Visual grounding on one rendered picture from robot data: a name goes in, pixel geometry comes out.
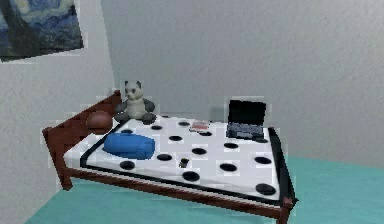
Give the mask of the brown orange basketball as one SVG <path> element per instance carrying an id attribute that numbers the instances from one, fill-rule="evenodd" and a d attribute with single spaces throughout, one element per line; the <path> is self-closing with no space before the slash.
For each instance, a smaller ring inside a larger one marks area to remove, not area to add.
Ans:
<path id="1" fill-rule="evenodd" d="M 107 112 L 96 111 L 88 116 L 86 124 L 91 133 L 101 135 L 111 130 L 113 120 Z"/>

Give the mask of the black open laptop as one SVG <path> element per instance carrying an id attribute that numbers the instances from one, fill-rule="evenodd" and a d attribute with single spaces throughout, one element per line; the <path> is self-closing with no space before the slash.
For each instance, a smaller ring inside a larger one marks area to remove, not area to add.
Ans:
<path id="1" fill-rule="evenodd" d="M 266 104 L 263 102 L 231 100 L 226 136 L 240 139 L 263 139 L 265 113 Z"/>

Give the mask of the dark blue framed wall painting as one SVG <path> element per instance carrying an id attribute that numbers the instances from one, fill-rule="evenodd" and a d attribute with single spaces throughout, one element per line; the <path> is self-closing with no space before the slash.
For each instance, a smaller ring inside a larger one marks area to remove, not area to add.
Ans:
<path id="1" fill-rule="evenodd" d="M 0 62 L 84 47 L 78 0 L 0 0 Z"/>

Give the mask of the grey white panda plush toy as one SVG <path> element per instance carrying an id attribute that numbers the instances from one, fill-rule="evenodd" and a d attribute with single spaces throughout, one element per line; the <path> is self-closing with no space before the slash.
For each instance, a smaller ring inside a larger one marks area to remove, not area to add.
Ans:
<path id="1" fill-rule="evenodd" d="M 144 98 L 143 89 L 139 81 L 125 82 L 126 100 L 115 108 L 114 119 L 125 122 L 130 119 L 141 120 L 144 125 L 150 125 L 156 120 L 155 104 Z"/>

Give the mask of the blue pillow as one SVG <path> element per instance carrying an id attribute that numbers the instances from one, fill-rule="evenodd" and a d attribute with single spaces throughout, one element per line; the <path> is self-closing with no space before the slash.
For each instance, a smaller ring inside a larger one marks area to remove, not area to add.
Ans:
<path id="1" fill-rule="evenodd" d="M 142 135 L 112 133 L 103 143 L 103 150 L 128 159 L 150 159 L 155 152 L 155 141 Z"/>

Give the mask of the brown wooden bed dotted cover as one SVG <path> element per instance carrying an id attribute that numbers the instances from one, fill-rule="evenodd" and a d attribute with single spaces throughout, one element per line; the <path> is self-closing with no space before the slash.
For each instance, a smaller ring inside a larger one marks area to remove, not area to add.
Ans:
<path id="1" fill-rule="evenodd" d="M 280 139 L 272 128 L 264 138 L 228 138 L 226 124 L 213 122 L 204 133 L 191 132 L 186 118 L 159 116 L 151 125 L 113 120 L 106 134 L 93 134 L 87 118 L 96 111 L 113 117 L 120 93 L 103 99 L 74 117 L 43 131 L 61 185 L 69 190 L 80 178 L 257 214 L 288 224 L 297 199 Z M 112 133 L 152 138 L 150 159 L 122 158 L 103 150 Z M 180 168 L 182 158 L 189 160 Z"/>

